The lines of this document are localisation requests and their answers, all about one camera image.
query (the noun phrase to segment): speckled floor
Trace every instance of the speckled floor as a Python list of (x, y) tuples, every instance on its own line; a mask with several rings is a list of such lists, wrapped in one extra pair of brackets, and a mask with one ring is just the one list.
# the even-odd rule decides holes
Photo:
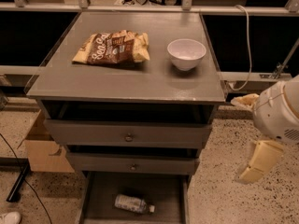
[[(26, 99), (10, 99), (0, 111), (0, 133), (20, 157), (20, 145), (36, 116), (37, 106)], [(222, 106), (213, 122), (213, 132), (201, 155), (201, 164), (189, 186), (191, 224), (223, 223), (299, 223), (299, 146), (286, 146), (278, 165), (257, 183), (235, 181), (239, 168), (248, 160), (249, 140), (261, 134), (252, 126), (250, 112)], [(0, 140), (1, 157), (11, 152)], [(19, 210), (22, 224), (49, 223), (47, 216), (26, 184), (21, 200), (6, 198), (17, 178), (16, 169), (0, 167), (0, 213)], [(53, 224), (75, 222), (84, 187), (78, 174), (31, 173), (27, 181), (47, 207)]]

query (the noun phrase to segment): bottle cap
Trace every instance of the bottle cap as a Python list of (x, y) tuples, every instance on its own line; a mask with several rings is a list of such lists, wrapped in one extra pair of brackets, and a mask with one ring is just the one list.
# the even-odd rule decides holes
[(149, 206), (149, 212), (150, 213), (154, 213), (155, 212), (155, 206), (154, 205), (150, 205)]

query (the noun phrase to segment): white shoe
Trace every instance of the white shoe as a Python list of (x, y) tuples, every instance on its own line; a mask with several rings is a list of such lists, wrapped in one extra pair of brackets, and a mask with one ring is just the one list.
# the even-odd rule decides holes
[(19, 224), (21, 214), (18, 212), (4, 213), (0, 215), (0, 224)]

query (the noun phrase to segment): gray tabletop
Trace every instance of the gray tabletop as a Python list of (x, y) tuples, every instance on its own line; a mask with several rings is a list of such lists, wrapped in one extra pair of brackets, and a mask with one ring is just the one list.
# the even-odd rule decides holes
[[(150, 61), (132, 65), (72, 64), (94, 33), (131, 30), (149, 35)], [(200, 65), (181, 72), (171, 64), (167, 45), (178, 38), (202, 42), (207, 53)], [(222, 103), (224, 92), (196, 13), (83, 12), (27, 93), (36, 99)]]

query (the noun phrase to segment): white bowl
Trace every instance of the white bowl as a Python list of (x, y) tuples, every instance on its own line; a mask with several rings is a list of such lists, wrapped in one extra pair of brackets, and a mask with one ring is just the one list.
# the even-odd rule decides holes
[(181, 71), (189, 71), (206, 55), (206, 47), (195, 40), (178, 39), (167, 47), (172, 64)]

